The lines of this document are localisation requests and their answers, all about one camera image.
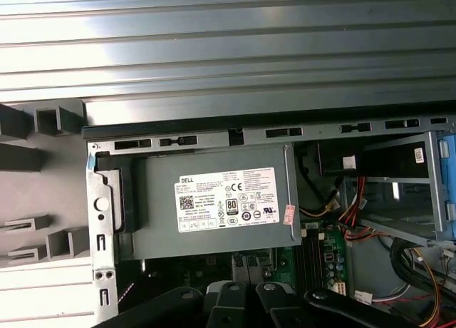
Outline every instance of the red sticker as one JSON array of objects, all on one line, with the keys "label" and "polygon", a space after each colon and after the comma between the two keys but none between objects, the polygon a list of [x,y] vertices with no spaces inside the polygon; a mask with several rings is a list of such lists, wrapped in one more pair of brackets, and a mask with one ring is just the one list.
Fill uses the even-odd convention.
[{"label": "red sticker", "polygon": [[284,225],[292,226],[294,221],[294,205],[286,205],[284,215]]}]

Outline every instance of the power connector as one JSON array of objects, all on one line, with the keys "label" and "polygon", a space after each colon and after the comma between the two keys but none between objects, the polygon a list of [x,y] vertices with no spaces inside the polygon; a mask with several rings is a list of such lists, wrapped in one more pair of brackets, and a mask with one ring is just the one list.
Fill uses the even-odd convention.
[{"label": "power connector", "polygon": [[343,296],[347,295],[347,289],[345,286],[345,282],[336,282],[333,285],[333,291],[337,292],[338,294],[342,294]]}]

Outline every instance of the corrugated metal surface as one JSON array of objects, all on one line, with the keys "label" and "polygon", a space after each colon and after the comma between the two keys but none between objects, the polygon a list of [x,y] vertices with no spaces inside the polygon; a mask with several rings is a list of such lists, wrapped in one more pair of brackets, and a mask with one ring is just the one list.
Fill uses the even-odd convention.
[{"label": "corrugated metal surface", "polygon": [[455,9],[456,0],[0,0],[0,101],[84,97],[100,125],[452,100]]},{"label": "corrugated metal surface", "polygon": [[0,269],[0,327],[92,327],[89,257]]}]

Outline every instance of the dell power supply label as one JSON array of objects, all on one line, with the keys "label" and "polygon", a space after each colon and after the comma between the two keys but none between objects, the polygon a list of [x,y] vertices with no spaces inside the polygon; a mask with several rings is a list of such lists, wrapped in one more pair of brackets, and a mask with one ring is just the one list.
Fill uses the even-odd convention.
[{"label": "dell power supply label", "polygon": [[175,194],[181,233],[279,222],[274,168],[181,176]]}]

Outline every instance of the qr code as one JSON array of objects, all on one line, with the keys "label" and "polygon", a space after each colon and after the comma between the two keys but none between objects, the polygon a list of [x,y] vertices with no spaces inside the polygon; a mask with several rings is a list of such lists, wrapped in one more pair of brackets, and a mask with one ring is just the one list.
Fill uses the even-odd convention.
[{"label": "qr code", "polygon": [[195,206],[193,204],[193,196],[181,196],[180,200],[180,209],[193,209]]},{"label": "qr code", "polygon": [[422,148],[416,148],[415,149],[415,162],[417,164],[425,162],[425,158],[423,156],[423,149]]}]

